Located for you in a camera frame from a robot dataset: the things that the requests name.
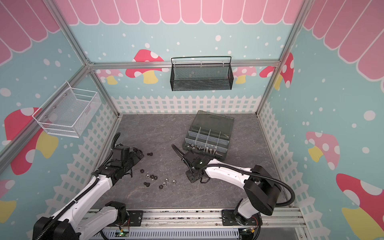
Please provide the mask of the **silver bolts cluster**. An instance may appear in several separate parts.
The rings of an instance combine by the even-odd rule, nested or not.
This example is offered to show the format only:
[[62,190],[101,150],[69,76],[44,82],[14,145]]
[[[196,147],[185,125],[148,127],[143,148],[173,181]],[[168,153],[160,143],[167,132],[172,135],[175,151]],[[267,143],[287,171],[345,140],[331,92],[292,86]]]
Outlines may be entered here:
[[197,151],[200,151],[200,152],[203,152],[203,153],[208,153],[208,154],[211,154],[211,155],[214,155],[217,152],[217,149],[210,149],[209,147],[195,146],[195,145],[192,145],[192,144],[186,144],[185,148],[189,149],[189,150],[190,149],[197,150]]

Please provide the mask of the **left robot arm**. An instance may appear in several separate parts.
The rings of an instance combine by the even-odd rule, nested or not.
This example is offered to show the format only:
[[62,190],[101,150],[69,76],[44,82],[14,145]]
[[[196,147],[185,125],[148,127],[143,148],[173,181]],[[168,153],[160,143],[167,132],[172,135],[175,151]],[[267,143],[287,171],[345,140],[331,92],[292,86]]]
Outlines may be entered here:
[[93,173],[90,182],[63,208],[51,217],[41,217],[34,225],[34,240],[88,240],[108,225],[119,228],[131,221],[126,204],[110,201],[95,215],[84,216],[124,176],[132,175],[132,168],[144,157],[141,150],[114,146],[111,153]]

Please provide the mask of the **grey compartment organizer box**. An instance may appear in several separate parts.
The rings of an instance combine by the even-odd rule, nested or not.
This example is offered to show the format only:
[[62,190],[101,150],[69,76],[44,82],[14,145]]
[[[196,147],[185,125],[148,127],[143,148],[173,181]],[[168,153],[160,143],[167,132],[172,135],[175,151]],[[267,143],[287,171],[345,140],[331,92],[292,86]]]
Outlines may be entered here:
[[214,155],[190,150],[223,162],[227,157],[234,121],[232,117],[199,110],[185,137],[183,150],[189,150],[185,148],[186,144],[217,149]]

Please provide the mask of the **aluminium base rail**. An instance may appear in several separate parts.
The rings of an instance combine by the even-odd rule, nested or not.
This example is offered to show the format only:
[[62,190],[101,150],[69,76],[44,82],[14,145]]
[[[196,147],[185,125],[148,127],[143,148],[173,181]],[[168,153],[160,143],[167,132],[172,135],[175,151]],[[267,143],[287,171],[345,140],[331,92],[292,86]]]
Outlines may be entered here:
[[[140,227],[119,227],[114,222],[104,220],[113,214],[99,213],[97,209],[89,210],[75,231],[90,230],[94,225],[90,219],[99,217],[96,230],[101,229],[208,229],[208,228],[249,228],[254,226],[223,226],[222,210],[220,208],[200,209],[144,209]],[[298,208],[278,208],[272,216],[261,215],[264,228],[305,228],[307,225]]]

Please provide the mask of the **white mesh wall basket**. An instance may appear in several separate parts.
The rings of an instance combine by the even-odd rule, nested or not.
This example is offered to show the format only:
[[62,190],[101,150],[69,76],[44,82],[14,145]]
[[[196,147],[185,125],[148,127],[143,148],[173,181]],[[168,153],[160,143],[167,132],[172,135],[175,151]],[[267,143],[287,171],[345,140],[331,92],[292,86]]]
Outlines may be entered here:
[[98,92],[73,88],[68,82],[62,87],[32,117],[48,135],[79,138],[102,100]]

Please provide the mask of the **black mesh wall basket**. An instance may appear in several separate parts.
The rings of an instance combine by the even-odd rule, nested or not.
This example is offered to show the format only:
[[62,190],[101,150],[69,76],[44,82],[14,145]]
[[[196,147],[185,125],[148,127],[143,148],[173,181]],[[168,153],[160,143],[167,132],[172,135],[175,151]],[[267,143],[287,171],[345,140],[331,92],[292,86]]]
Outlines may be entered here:
[[173,91],[231,90],[234,82],[232,57],[171,58],[170,84]]

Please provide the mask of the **silver nut pair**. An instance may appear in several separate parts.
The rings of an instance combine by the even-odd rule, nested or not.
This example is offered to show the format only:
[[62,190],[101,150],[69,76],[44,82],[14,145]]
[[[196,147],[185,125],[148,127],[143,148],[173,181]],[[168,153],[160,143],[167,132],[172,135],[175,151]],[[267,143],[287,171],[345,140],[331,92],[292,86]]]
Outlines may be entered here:
[[165,186],[167,186],[167,185],[169,185],[169,184],[175,185],[176,183],[177,183],[176,180],[165,179],[165,180],[163,181],[162,185],[165,187]]

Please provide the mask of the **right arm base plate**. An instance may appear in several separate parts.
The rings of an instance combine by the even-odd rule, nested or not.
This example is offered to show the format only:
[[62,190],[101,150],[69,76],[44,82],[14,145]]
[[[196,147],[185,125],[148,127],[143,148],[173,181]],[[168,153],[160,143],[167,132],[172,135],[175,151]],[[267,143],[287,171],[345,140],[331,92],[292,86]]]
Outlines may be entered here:
[[252,215],[249,219],[246,219],[242,215],[238,214],[235,210],[222,210],[222,224],[223,226],[262,226],[263,221],[261,215]]

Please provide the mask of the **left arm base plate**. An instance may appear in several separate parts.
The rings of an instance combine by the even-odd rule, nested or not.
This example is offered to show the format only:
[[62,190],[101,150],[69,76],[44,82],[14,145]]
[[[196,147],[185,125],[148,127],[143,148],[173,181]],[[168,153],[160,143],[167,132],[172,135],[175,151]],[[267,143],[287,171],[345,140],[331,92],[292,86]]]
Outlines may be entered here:
[[143,211],[119,211],[114,224],[119,227],[140,227],[143,214]]

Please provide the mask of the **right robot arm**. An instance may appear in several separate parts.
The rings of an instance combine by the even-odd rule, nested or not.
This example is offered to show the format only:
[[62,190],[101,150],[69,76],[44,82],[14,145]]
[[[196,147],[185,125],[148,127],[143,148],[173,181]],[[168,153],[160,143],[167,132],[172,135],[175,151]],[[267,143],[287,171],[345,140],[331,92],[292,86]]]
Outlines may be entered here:
[[261,215],[271,216],[276,207],[287,207],[296,198],[294,190],[286,183],[273,178],[262,166],[241,168],[225,164],[193,151],[174,151],[188,167],[186,175],[191,183],[206,184],[212,179],[222,180],[243,189],[246,198],[235,209],[223,210],[223,225],[261,225]]

